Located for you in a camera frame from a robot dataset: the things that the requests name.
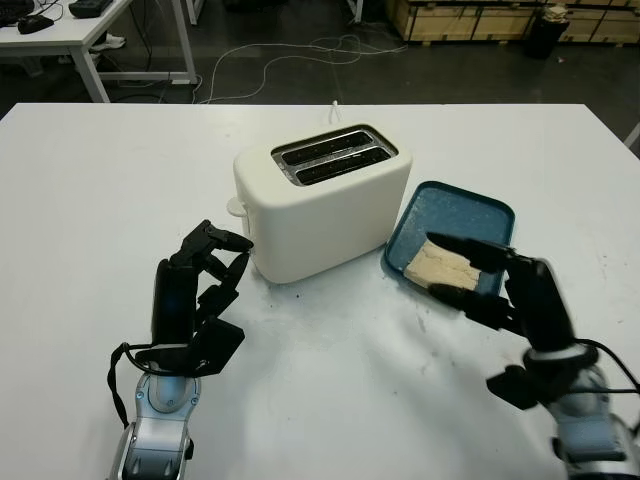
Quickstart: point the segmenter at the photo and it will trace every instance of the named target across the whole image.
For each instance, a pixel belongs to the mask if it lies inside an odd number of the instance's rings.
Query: white toaster
[[[253,261],[275,283],[309,277],[383,245],[411,155],[369,125],[328,126],[241,153],[237,197]]]

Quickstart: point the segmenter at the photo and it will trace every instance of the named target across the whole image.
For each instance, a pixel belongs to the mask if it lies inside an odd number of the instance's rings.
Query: blue tray
[[[509,245],[515,213],[507,204],[441,182],[418,185],[384,251],[384,261],[399,279],[426,240],[426,232]],[[500,293],[502,273],[481,273],[476,291]]]

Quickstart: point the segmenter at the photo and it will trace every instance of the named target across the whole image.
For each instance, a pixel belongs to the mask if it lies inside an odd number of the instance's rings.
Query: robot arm
[[[123,343],[111,356],[107,383],[125,430],[109,480],[178,480],[193,455],[188,421],[198,404],[200,377],[219,373],[244,340],[242,329],[218,318],[238,296],[236,287],[253,244],[203,221],[156,272],[152,342]],[[214,249],[239,252],[227,267]],[[220,281],[198,299],[198,276],[206,271]],[[132,350],[139,350],[132,356]],[[136,420],[128,423],[116,389],[115,366],[126,354],[145,373],[136,387]]]
[[[604,375],[596,366],[598,342],[576,339],[571,319],[548,263],[515,250],[472,239],[428,233],[429,239],[470,260],[471,266],[506,271],[506,298],[434,284],[435,298],[463,310],[468,318],[505,329],[531,344],[524,367],[510,365],[487,380],[497,397],[521,410],[542,404],[557,422],[554,453],[570,479],[638,479],[640,452],[633,432],[613,415]],[[629,376],[639,393],[638,383]]]

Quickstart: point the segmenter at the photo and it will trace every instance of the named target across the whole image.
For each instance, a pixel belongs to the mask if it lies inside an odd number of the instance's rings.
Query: gray floor
[[[189,28],[196,68],[203,76],[197,100],[209,97],[217,59],[227,50],[250,43],[308,44],[320,37],[357,35],[378,49],[402,45],[384,23],[378,0],[369,0],[372,24],[349,26],[344,0],[289,0],[279,7],[251,13],[228,13],[220,0],[208,0],[197,27]],[[136,0],[136,18],[143,23],[153,45],[152,68],[181,69],[170,8],[162,0]],[[101,69],[131,64],[141,66],[146,51],[131,15],[124,14],[112,28],[126,35],[127,46],[111,52]],[[318,45],[335,47],[337,40]],[[342,48],[354,50],[353,37]],[[362,51],[372,52],[368,47]],[[265,64],[277,57],[308,55],[321,61],[352,62],[348,53],[312,52],[292,47],[252,47],[225,58],[216,73],[214,97],[247,95],[257,89]],[[78,74],[57,59],[43,59],[45,74],[29,79],[16,65],[0,66],[0,116],[16,102],[86,102]],[[108,85],[112,99],[191,103],[192,87],[159,83],[145,88]],[[125,96],[141,95],[123,99]],[[584,103],[619,138],[624,139],[640,118],[640,49],[612,46],[560,46],[546,61],[522,54],[520,45],[495,44],[411,46],[394,54],[363,55],[357,62],[331,65],[305,59],[282,59],[267,70],[264,88],[245,99],[221,102],[256,104],[369,103]],[[638,154],[640,142],[634,145]]]

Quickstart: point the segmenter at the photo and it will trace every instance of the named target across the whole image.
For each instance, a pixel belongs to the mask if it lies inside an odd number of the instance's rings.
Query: wooden box
[[[388,0],[387,14],[404,40],[470,40],[475,7],[412,7],[405,0]]]
[[[484,8],[473,40],[521,40],[533,14],[533,8]]]
[[[640,41],[640,16],[634,12],[607,12],[591,41],[638,43]]]
[[[561,42],[588,42],[605,10],[573,9],[567,14],[569,26],[560,37]]]

